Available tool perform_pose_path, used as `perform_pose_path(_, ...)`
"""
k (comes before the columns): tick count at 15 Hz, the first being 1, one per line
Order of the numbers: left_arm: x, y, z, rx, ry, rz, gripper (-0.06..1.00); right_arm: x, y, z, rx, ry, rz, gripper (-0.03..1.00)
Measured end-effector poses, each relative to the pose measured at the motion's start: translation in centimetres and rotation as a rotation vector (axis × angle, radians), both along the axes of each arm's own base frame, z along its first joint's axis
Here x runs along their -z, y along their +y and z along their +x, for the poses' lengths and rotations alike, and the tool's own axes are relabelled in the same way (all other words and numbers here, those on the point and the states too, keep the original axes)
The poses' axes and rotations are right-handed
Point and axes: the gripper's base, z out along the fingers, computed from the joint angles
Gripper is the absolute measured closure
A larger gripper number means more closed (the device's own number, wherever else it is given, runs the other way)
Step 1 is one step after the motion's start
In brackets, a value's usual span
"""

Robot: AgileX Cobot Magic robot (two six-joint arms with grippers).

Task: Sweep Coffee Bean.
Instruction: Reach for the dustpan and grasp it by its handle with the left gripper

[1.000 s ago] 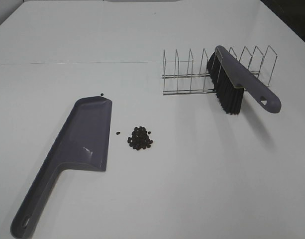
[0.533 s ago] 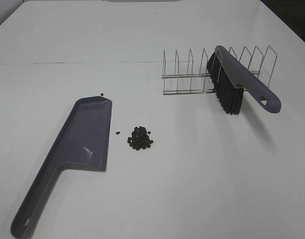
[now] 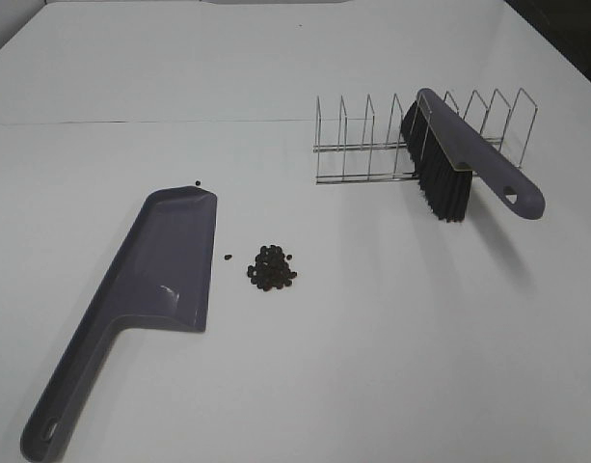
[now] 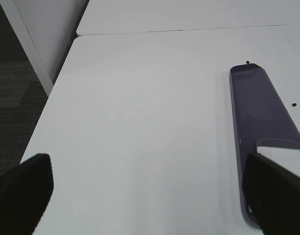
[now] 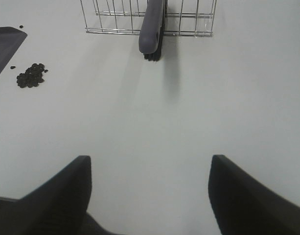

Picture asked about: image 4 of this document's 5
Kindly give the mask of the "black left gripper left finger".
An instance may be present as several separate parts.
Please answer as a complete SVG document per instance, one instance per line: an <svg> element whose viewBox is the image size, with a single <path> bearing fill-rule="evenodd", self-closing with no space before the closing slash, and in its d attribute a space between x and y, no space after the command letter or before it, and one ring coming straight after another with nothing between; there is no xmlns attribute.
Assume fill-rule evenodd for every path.
<svg viewBox="0 0 300 235"><path fill-rule="evenodd" d="M53 193L50 156L36 154L0 176L0 235L31 235Z"/></svg>

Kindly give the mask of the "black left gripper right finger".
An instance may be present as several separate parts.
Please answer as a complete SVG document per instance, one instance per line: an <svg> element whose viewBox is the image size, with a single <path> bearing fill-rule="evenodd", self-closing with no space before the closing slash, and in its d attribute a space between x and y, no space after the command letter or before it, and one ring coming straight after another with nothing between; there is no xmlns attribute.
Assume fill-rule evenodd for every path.
<svg viewBox="0 0 300 235"><path fill-rule="evenodd" d="M247 157L243 192L265 235L300 235L300 177L267 157Z"/></svg>

